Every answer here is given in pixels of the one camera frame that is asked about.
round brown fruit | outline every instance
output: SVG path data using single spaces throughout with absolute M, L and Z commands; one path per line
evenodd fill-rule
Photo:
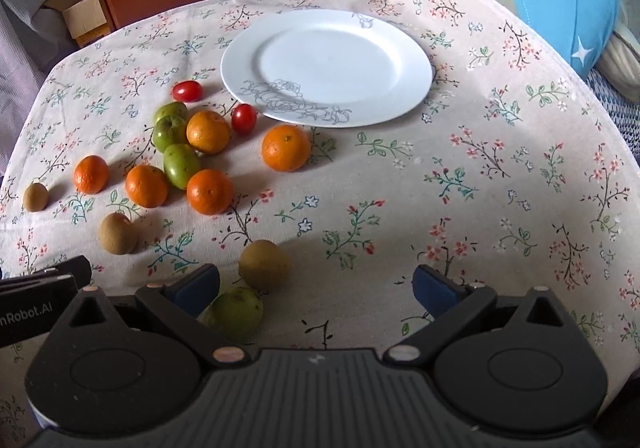
M 240 255 L 238 273 L 254 289 L 273 291 L 289 279 L 291 261 L 273 242 L 256 240 Z
M 100 223 L 98 240 L 108 253 L 127 254 L 136 247 L 138 232 L 127 216 L 121 213 L 112 213 Z
M 49 191 L 40 183 L 31 183 L 22 196 L 22 206 L 30 213 L 42 211 L 48 203 Z

white star print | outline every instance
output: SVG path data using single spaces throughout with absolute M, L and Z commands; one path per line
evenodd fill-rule
M 578 37 L 578 50 L 575 53 L 573 53 L 571 57 L 579 58 L 580 62 L 582 62 L 582 65 L 584 65 L 584 59 L 587 57 L 587 54 L 589 54 L 591 51 L 593 51 L 593 48 L 585 49 L 582 46 L 582 41 L 580 40 L 580 37 Z

grey fabric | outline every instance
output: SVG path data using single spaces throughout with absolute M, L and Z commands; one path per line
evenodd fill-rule
M 45 0 L 0 0 L 0 175 L 46 73 L 75 46 Z
M 0 6 L 0 174 L 44 79 Z

striped fabric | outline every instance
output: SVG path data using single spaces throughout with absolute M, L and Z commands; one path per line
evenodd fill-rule
M 631 152 L 640 156 L 640 104 L 622 96 L 597 69 L 592 69 L 585 83 L 609 113 Z

white plate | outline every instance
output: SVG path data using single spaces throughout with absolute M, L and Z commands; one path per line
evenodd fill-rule
M 289 11 L 236 36 L 220 65 L 238 100 L 266 116 L 313 126 L 364 126 L 416 107 L 433 73 L 397 27 L 348 11 Z

